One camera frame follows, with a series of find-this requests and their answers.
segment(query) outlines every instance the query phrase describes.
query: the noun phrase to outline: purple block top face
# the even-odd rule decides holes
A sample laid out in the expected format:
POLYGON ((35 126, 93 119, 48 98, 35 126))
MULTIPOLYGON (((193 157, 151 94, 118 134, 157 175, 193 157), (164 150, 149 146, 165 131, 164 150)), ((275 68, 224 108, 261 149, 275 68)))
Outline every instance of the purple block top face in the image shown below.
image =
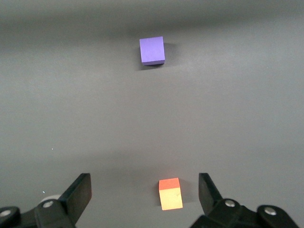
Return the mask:
POLYGON ((165 51, 162 37, 140 39, 142 63, 154 65, 165 63, 165 51))

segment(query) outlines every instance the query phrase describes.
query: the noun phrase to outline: screw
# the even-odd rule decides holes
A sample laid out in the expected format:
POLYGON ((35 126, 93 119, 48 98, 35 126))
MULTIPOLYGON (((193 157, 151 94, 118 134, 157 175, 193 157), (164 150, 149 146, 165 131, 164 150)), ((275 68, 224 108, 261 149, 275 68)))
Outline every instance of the screw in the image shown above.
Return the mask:
POLYGON ((230 208, 234 208, 236 206, 235 202, 233 202, 232 200, 226 200, 225 201, 225 204, 227 207, 230 207, 230 208))
POLYGON ((264 209, 264 211, 268 214, 268 215, 276 215, 276 211, 273 208, 267 207, 264 209))
POLYGON ((42 205, 42 207, 43 208, 49 208, 50 206, 52 206, 53 205, 53 201, 49 201, 49 202, 46 202, 46 203, 44 203, 43 205, 42 205))
POLYGON ((10 210, 5 210, 5 211, 3 211, 3 212, 0 213, 0 217, 1 217, 1 218, 2 218, 2 217, 5 217, 5 216, 9 215, 10 213, 11 213, 10 210))

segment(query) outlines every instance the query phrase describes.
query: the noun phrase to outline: gray surface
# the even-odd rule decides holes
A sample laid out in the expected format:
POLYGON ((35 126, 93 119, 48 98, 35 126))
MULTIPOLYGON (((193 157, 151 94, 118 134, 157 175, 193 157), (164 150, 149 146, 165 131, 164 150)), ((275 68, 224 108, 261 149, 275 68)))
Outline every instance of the gray surface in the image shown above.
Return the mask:
POLYGON ((90 172, 77 227, 185 228, 208 172, 224 197, 304 226, 304 1, 0 3, 1 206, 90 172), (153 36, 167 62, 143 67, 153 36), (162 211, 171 177, 184 208, 162 211))

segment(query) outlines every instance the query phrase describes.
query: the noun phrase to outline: block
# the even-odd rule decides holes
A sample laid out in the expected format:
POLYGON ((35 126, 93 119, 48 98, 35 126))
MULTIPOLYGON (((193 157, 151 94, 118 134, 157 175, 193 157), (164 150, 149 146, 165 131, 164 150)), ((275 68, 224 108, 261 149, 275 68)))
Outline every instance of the block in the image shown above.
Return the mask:
POLYGON ((164 64, 165 50, 163 46, 163 37, 145 38, 139 40, 144 66, 164 64))
POLYGON ((159 192, 162 210, 182 208, 181 187, 178 178, 160 180, 159 192))

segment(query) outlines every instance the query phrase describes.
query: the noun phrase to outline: orange and yellow cube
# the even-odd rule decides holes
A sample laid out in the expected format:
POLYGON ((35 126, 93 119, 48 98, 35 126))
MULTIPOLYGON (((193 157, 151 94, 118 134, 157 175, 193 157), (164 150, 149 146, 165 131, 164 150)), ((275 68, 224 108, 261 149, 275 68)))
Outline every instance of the orange and yellow cube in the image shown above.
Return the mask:
POLYGON ((182 208, 181 187, 178 178, 160 180, 159 192, 162 210, 182 208))

